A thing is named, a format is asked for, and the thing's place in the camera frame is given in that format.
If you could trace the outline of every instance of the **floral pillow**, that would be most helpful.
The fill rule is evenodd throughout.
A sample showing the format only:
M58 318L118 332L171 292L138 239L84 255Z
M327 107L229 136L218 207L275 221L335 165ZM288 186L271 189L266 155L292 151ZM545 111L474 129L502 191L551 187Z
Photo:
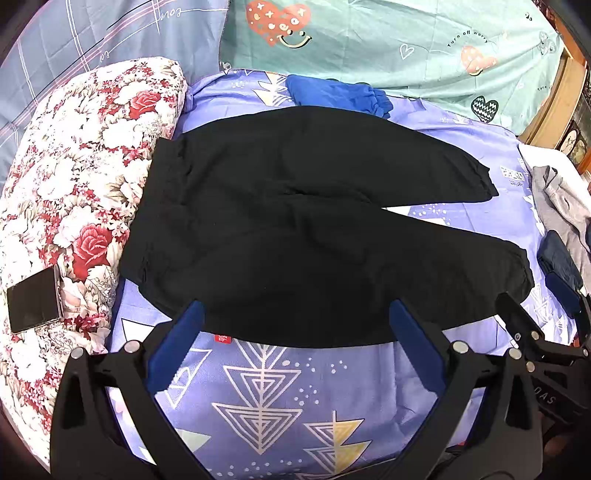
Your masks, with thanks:
M0 199L0 400L46 464L61 372L75 346L106 351L129 224L186 89L162 57L87 72L39 103L18 148ZM54 264L64 322L13 335L6 288Z

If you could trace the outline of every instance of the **gray garment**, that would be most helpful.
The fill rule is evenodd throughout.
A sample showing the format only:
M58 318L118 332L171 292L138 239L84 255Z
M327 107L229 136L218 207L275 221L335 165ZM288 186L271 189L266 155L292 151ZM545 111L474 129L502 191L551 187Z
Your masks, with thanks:
M581 272L585 289L590 291L591 260L585 232L591 221L591 212L552 167L532 168L531 191L546 231L558 233Z

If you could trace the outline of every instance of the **metal bolt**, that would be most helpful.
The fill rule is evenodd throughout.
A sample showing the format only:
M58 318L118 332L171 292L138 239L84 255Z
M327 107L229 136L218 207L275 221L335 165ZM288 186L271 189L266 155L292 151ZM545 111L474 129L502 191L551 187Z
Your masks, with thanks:
M141 343L139 343L137 340L130 340L123 346L123 350L125 350L127 353L135 353L139 350L140 346Z
M509 348L509 356L513 360L519 360L521 358L521 350L518 350L517 348Z
M470 347L466 342L462 342L461 340L452 343L452 348L454 352L457 353L468 353Z
M70 352L70 356L74 360L78 360L82 355L84 355L84 349L81 346L77 346Z

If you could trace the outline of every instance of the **smartphone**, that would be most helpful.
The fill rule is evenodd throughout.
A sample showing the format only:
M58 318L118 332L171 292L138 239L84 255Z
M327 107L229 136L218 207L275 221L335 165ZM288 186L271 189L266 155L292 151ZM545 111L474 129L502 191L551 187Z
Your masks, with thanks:
M7 289L6 295L13 333L63 320L60 269L57 265L13 285Z

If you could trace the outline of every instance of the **blue garment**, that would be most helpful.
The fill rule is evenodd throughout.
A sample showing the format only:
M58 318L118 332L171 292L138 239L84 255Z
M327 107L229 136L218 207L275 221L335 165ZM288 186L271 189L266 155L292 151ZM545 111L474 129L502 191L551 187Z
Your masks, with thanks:
M288 75L285 86L296 105L315 105L390 118L394 107L383 90L366 83L343 83L301 75Z

